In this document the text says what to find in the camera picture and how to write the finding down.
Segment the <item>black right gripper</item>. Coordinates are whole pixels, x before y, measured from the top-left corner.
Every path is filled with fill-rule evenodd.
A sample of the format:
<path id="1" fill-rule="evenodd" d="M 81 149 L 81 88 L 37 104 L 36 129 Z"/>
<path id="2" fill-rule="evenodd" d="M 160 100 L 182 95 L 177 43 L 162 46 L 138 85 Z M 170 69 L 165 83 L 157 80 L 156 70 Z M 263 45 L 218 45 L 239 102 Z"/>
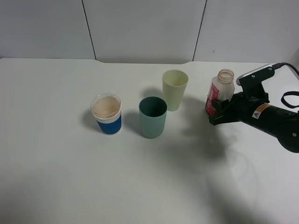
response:
<path id="1" fill-rule="evenodd" d="M 253 98 L 248 100 L 242 92 L 232 100 L 212 100 L 214 115 L 209 115 L 213 126 L 243 122 L 267 134 L 287 134 L 287 110 Z"/>

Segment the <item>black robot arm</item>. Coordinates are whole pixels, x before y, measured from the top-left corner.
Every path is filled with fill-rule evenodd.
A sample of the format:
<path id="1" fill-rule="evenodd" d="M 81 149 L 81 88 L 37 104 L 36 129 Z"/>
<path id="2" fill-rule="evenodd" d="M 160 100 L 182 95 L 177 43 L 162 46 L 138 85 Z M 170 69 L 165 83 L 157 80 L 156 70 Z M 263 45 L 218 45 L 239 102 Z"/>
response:
<path id="1" fill-rule="evenodd" d="M 215 113 L 209 116 L 210 124 L 242 122 L 277 138 L 286 150 L 299 152 L 298 113 L 270 105 L 268 99 L 247 99 L 243 92 L 231 100 L 213 99 L 211 103 Z"/>

